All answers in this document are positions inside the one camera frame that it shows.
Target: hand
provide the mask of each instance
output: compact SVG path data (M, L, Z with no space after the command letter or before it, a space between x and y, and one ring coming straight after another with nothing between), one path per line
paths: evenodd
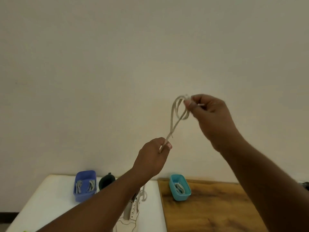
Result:
M198 106L198 103L205 104L206 109ZM203 134L218 152L243 140L224 101L198 94L191 96L191 100L185 100L184 105L198 120Z
M145 176L147 181L159 174L168 158L170 149L172 149L172 145L167 142L161 153L159 153L164 141L165 138L155 138L146 143L139 151L134 162L132 169L136 170L140 176Z

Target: forearm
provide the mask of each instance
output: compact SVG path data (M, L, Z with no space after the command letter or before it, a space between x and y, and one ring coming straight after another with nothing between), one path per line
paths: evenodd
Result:
M245 140L221 154L269 231L307 231L309 192Z
M92 198L61 215L39 232L55 231L110 231L122 214L132 196L147 179L129 170L115 182Z

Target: floor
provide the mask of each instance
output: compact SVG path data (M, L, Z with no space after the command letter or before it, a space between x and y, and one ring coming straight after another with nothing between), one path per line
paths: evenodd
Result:
M5 232L10 224L0 224L0 232Z

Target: purple plastic bin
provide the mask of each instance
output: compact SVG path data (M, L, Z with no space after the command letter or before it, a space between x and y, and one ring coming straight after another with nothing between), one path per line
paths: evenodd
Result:
M77 181L82 180L83 184L81 186L81 193L76 194L76 183ZM89 180L95 180L95 189L93 191L87 192L89 186ZM76 174L75 181L74 181L74 188L73 188L73 195L75 196L76 202L84 202L85 200L89 199L96 193L97 183L96 183L96 173L93 170L88 171L81 171Z

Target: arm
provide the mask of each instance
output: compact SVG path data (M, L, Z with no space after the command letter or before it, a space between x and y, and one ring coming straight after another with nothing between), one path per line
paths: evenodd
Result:
M146 143L139 151L132 169L92 198L67 211L38 232L102 232L113 229L132 196L162 170L172 148L171 144L167 143L159 153L164 141L164 138L156 138Z
M230 165L268 230L307 231L309 192L244 140L222 100L208 95L191 99L184 102L186 107Z

